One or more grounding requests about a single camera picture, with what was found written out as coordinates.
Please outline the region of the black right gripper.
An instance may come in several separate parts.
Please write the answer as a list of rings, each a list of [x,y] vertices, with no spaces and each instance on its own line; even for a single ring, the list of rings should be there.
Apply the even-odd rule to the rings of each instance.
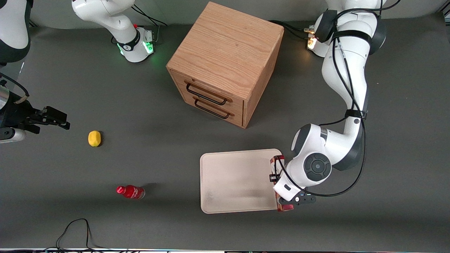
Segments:
[[[28,107],[19,111],[18,120],[14,128],[28,131],[32,134],[40,133],[40,125],[55,125],[69,130],[70,123],[66,118],[67,114],[50,106],[46,106],[42,110]]]

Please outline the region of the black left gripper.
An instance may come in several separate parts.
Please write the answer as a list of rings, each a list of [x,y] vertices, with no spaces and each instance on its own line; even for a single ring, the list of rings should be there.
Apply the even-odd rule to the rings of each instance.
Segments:
[[[279,174],[270,174],[270,182],[278,182],[278,180]],[[305,194],[304,192],[299,192],[299,194],[293,197],[290,201],[278,196],[278,211],[291,211],[299,205],[315,203],[316,200],[316,196]]]

